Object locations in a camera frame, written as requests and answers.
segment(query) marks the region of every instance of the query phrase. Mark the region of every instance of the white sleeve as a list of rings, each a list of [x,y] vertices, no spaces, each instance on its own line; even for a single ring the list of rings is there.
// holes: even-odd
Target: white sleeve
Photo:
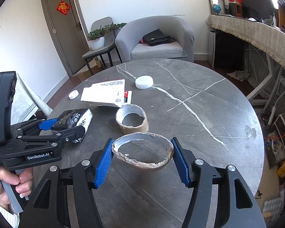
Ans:
[[[6,211],[1,206],[0,206],[0,212],[3,215],[3,217],[6,219],[6,221],[11,225],[11,227],[18,228],[19,223],[20,223],[19,213],[15,212],[14,214],[12,214],[12,213]]]

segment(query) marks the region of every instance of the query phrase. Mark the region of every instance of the cloth on floor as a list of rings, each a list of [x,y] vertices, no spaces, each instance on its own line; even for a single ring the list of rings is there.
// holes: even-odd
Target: cloth on floor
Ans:
[[[239,81],[246,81],[250,77],[251,73],[246,73],[244,71],[235,71],[228,74],[230,77],[237,79]]]

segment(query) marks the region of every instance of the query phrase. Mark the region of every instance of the white flower pot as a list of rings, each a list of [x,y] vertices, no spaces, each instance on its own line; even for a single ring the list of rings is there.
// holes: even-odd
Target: white flower pot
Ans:
[[[97,50],[105,45],[105,38],[101,37],[99,39],[90,40],[87,42],[91,50]]]

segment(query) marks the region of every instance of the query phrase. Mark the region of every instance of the black handbag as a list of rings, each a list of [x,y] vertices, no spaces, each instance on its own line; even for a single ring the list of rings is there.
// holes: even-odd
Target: black handbag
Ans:
[[[144,35],[142,39],[150,46],[170,43],[170,36],[165,36],[159,29]]]

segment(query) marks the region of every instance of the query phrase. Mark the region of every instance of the gray armchair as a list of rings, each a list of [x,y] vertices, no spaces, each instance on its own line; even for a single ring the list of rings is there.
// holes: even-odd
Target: gray armchair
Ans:
[[[144,35],[160,29],[176,42],[157,46],[139,44]],[[175,16],[151,16],[132,21],[117,34],[115,44],[123,63],[150,58],[194,60],[194,31],[183,19]]]

